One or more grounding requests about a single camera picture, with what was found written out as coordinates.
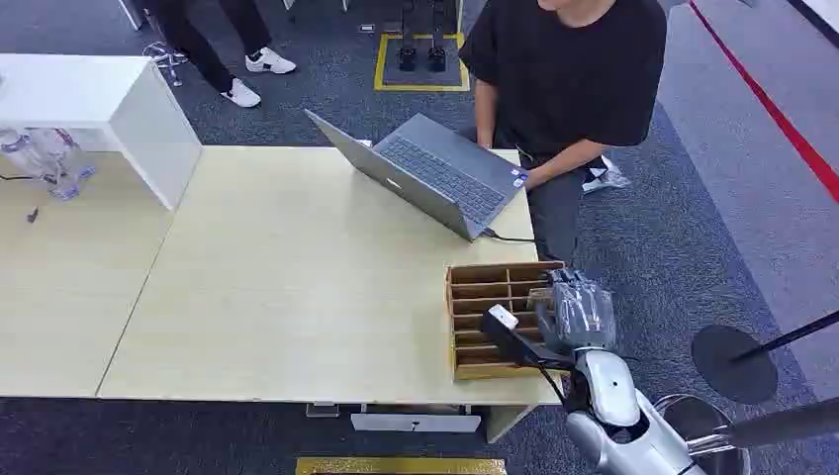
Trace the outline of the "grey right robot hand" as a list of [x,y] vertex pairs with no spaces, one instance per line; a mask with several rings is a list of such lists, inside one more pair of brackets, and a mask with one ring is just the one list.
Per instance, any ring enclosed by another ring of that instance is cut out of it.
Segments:
[[537,317],[545,345],[571,355],[579,350],[612,350],[616,320],[612,294],[577,270],[551,269],[547,284],[529,291],[528,307]]

